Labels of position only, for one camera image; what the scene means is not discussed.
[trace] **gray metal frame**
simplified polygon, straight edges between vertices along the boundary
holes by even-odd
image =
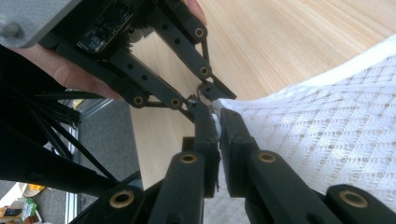
[[[81,0],[0,1],[0,45],[28,48],[44,37]]]

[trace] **white cloth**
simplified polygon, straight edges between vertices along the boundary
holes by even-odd
[[[213,106],[240,113],[259,147],[282,156],[311,189],[349,184],[396,211],[396,35],[283,91]],[[242,200],[205,202],[205,223],[248,223]],[[218,222],[229,204],[238,210]]]

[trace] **finger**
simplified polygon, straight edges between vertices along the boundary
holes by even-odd
[[[187,8],[190,10],[192,15],[198,18],[204,25],[207,25],[206,16],[197,0],[188,0]]]
[[[102,80],[66,60],[56,52],[34,45],[29,49],[13,49],[66,88],[93,92],[107,98],[120,99]]]

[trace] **wooden floor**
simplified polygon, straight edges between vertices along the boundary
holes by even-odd
[[[364,52],[396,33],[392,0],[200,0],[214,74],[238,100],[262,98]],[[198,80],[152,35],[134,54],[185,97]],[[145,188],[164,177],[193,126],[170,109],[131,109]]]

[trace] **circuit board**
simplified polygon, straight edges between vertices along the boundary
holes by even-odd
[[[82,36],[77,45],[88,53],[100,53],[134,15],[133,1],[115,0]]]

